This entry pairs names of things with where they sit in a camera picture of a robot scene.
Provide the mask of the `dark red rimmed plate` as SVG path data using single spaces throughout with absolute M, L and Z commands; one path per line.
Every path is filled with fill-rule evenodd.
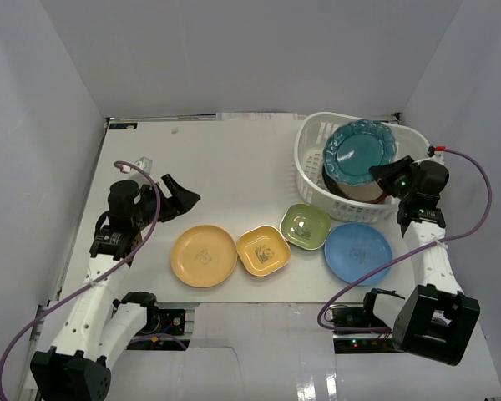
M 336 182 L 340 197 L 350 201 L 358 201 L 368 204 L 380 204 L 385 201 L 387 195 L 376 182 L 364 185 L 347 185 Z

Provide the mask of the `teal scalloped plate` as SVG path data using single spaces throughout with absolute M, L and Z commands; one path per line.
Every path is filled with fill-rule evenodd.
M 358 119 L 329 136 L 322 162 L 326 175 L 336 183 L 359 186 L 373 181 L 370 168 L 391 164 L 396 154 L 395 136 L 387 125 Z

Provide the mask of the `round yellow plate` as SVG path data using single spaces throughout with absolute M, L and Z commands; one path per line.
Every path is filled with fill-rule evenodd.
M 234 271 L 238 255 L 230 234 L 218 226 L 194 226 L 172 246 L 170 265 L 184 284 L 208 288 L 221 284 Z

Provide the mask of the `round blue plate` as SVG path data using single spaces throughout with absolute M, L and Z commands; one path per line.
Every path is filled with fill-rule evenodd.
M 346 223 L 332 229 L 324 244 L 329 269 L 346 283 L 392 260 L 392 248 L 378 230 L 362 223 Z

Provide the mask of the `grey plate with deer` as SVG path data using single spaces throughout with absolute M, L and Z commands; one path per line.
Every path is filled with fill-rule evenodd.
M 326 173 L 326 170 L 324 167 L 321 168 L 321 177 L 322 181 L 324 183 L 324 186 L 326 187 L 327 191 L 333 195 L 339 195 L 338 194 L 338 188 L 334 180 L 330 178 L 330 176 Z

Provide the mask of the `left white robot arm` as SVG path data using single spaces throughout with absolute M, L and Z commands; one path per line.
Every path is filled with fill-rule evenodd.
M 30 363 L 42 399 L 106 399 L 120 354 L 137 333 L 159 326 L 153 293 L 129 292 L 118 299 L 117 292 L 146 242 L 142 231 L 189 212 L 200 201 L 170 175 L 162 181 L 169 196 L 154 182 L 120 180 L 110 186 L 108 209 L 97 220 L 89 248 L 85 290 L 74 298 L 49 349 L 37 351 Z

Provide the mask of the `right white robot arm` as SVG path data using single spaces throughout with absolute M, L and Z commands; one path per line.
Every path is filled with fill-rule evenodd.
M 364 297 L 361 325 L 372 333 L 389 328 L 399 352 L 456 366 L 463 359 L 480 306 L 463 293 L 448 258 L 446 222 L 438 208 L 448 169 L 435 160 L 406 156 L 369 171 L 386 195 L 399 200 L 397 223 L 412 249 L 415 287 L 409 297 L 373 288 Z

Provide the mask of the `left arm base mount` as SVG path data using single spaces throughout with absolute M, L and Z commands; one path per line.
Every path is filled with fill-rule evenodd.
M 190 342 L 184 339 L 185 320 L 185 309 L 160 309 L 153 321 L 136 334 L 144 339 L 131 342 L 127 350 L 184 351 Z

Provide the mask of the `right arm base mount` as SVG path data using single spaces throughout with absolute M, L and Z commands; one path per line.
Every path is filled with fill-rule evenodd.
M 336 355 L 397 353 L 392 334 L 376 331 L 384 327 L 383 322 L 369 317 L 361 304 L 334 305 L 325 313 L 324 321 L 331 326 L 353 329 L 353 332 L 333 332 Z

